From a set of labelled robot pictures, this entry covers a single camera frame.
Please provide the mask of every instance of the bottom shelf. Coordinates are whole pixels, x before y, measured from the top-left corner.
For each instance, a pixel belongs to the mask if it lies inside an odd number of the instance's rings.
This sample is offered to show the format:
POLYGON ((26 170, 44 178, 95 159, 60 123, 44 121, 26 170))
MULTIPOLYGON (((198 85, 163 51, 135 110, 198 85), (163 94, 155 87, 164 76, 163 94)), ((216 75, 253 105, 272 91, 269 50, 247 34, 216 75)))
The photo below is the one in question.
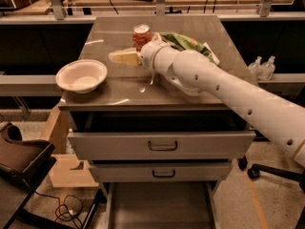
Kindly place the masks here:
POLYGON ((106 228, 217 228, 208 182, 111 183, 106 228))

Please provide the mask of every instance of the drawer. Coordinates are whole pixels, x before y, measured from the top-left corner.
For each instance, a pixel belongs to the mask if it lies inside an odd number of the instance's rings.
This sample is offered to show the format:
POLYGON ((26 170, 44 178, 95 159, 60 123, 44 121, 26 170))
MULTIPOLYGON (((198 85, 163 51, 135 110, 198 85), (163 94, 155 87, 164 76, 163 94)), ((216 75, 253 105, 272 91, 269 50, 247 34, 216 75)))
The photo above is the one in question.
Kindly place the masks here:
POLYGON ((254 132, 69 133, 80 160, 241 158, 254 132))
POLYGON ((96 182, 222 180, 232 170, 231 162, 99 163, 90 166, 96 182))
POLYGON ((210 183, 111 183, 105 229, 130 228, 220 228, 210 183))

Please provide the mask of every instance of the gray tabletop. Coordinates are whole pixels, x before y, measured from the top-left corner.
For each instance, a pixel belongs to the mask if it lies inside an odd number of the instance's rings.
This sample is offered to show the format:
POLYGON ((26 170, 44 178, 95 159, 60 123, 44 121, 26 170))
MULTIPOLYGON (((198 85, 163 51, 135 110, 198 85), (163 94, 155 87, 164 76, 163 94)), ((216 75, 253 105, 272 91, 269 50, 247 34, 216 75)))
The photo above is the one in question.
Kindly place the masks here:
POLYGON ((222 104, 208 93, 187 96, 162 76, 150 85, 151 73, 147 69, 112 63, 109 53, 131 48, 132 29, 141 23, 149 25, 152 32, 177 32, 208 43, 220 60, 221 69, 253 82, 232 39, 215 15, 104 16, 96 18, 79 59, 93 59, 105 64, 107 78, 89 94, 64 92, 59 103, 61 110, 90 111, 113 106, 192 108, 198 104, 211 107, 222 104))

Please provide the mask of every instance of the chair leg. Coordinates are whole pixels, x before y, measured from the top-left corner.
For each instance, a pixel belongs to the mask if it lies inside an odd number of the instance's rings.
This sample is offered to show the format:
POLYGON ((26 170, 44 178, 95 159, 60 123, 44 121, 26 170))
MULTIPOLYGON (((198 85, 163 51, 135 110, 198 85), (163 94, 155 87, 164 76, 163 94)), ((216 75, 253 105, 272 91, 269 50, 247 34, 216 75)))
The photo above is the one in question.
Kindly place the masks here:
POLYGON ((106 203, 107 202, 107 199, 103 193, 103 191, 101 189, 99 189, 95 195, 95 198, 91 204, 91 208, 83 222, 83 227, 82 229, 89 229, 90 228, 90 225, 92 223, 92 220, 94 218, 94 214, 99 206, 100 203, 106 203))
POLYGON ((302 174, 277 169, 274 167, 261 165, 261 164, 254 164, 249 170, 248 170, 248 176, 250 179, 257 179, 260 177, 260 171, 266 172, 269 174, 273 174, 278 177, 287 178, 289 180, 294 180, 299 182, 300 188, 305 192, 305 171, 302 174))

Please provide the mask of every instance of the drawer handle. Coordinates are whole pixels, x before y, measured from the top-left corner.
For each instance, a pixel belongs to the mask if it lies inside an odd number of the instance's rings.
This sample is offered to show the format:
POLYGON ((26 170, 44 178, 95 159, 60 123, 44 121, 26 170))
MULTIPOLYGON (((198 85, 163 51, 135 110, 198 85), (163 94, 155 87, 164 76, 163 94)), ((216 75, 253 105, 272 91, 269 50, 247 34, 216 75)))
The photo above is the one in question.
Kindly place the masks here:
POLYGON ((178 142, 175 141, 173 145, 153 145, 148 142, 149 149, 152 151, 174 151, 178 148, 178 142))
POLYGON ((169 171, 168 173, 152 170, 152 176, 155 178, 173 178, 175 176, 175 170, 169 171))

